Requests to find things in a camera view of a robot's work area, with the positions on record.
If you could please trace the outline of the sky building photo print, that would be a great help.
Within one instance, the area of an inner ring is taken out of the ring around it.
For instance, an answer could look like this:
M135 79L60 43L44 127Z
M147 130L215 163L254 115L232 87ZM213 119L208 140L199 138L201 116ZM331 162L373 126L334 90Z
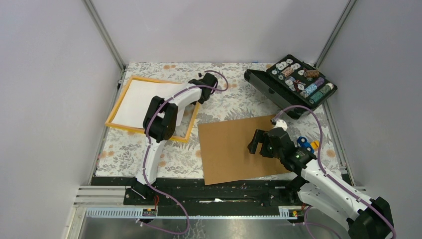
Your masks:
M183 88L181 83L132 76L118 98L107 123L143 128L144 118L154 96L167 98Z

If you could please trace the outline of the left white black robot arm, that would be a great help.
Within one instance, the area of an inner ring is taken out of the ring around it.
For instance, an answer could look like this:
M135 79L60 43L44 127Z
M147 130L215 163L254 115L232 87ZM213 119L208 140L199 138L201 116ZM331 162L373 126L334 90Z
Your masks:
M177 122L189 105L203 104L209 100L218 86L218 79L211 70L199 79L183 83L168 96L154 96L146 111L143 121L146 136L142 166L135 178L141 187L135 192L135 198L144 205L154 200L153 189L149 188L157 179L160 155L167 141L174 135Z

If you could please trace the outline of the orange picture frame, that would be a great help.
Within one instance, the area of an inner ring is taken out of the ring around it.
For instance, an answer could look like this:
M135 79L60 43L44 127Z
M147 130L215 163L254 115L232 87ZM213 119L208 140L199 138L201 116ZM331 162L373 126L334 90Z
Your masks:
M176 82L132 75L123 87L105 125L133 133L144 134L142 126L148 105L155 95L164 97L176 87ZM188 105L179 111L172 141L188 142L200 105Z

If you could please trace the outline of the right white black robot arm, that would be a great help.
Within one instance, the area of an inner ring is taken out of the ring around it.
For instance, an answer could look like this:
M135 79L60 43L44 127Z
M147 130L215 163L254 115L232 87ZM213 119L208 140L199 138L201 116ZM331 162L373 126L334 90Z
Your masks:
M288 203L310 205L342 225L352 239L385 239L394 230L389 203L382 197L372 199L334 175L318 162L308 149L296 146L281 127L257 129L248 150L277 158L296 174L285 192Z

